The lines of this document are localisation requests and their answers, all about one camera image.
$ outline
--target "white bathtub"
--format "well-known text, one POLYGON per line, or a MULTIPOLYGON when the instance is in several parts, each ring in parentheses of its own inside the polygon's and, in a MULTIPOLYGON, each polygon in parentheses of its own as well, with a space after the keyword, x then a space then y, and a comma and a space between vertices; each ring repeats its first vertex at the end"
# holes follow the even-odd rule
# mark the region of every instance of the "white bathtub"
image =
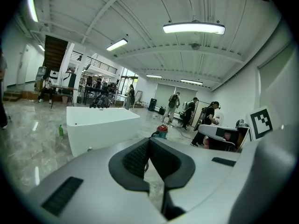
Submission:
POLYGON ((71 151, 79 156, 134 137, 140 116, 123 108, 67 107, 66 124, 71 151))

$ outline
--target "white ceiling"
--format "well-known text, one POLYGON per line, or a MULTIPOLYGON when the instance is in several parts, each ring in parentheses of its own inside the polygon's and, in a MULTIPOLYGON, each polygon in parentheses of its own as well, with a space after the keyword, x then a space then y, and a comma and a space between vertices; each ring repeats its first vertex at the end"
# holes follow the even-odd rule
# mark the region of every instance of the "white ceiling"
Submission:
POLYGON ((27 20, 26 26, 38 39, 54 35, 87 46, 141 76, 200 80, 211 89, 241 69, 280 20, 273 4, 262 0, 35 1, 39 23, 27 20), (163 31, 169 21, 194 19, 219 21, 226 27, 225 34, 163 31), (127 45, 106 51, 122 38, 128 40, 127 45), (192 50, 192 43, 198 43, 200 49, 192 50))

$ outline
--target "green bottle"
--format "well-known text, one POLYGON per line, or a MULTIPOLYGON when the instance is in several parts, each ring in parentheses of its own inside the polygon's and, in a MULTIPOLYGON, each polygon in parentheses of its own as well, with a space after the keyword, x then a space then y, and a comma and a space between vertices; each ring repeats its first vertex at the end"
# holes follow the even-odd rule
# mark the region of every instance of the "green bottle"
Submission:
POLYGON ((59 136, 60 137, 64 136, 64 129, 61 127, 61 125, 59 126, 59 136))

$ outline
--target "black speaker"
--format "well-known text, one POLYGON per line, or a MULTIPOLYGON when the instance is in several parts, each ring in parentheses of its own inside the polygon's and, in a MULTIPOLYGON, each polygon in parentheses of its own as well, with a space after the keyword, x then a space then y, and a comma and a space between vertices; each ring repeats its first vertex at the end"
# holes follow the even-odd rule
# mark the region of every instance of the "black speaker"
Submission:
POLYGON ((151 100, 150 100, 149 111, 154 111, 154 110, 155 110, 156 103, 157 103, 157 100, 156 100, 156 99, 151 99, 151 100))

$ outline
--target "black shirt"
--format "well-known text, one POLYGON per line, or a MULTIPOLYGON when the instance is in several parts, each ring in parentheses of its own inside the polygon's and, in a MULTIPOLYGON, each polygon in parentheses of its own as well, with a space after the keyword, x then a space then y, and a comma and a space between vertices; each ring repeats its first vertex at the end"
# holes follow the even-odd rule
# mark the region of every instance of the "black shirt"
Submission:
POLYGON ((186 110, 185 114, 187 116, 191 116, 192 111, 194 111, 194 110, 195 110, 195 103, 193 101, 191 101, 188 105, 188 109, 186 110))
POLYGON ((212 117, 214 117, 215 110, 212 106, 209 106, 206 110, 206 117, 204 119, 203 125, 210 125, 212 123, 211 120, 209 119, 210 114, 212 115, 212 117))

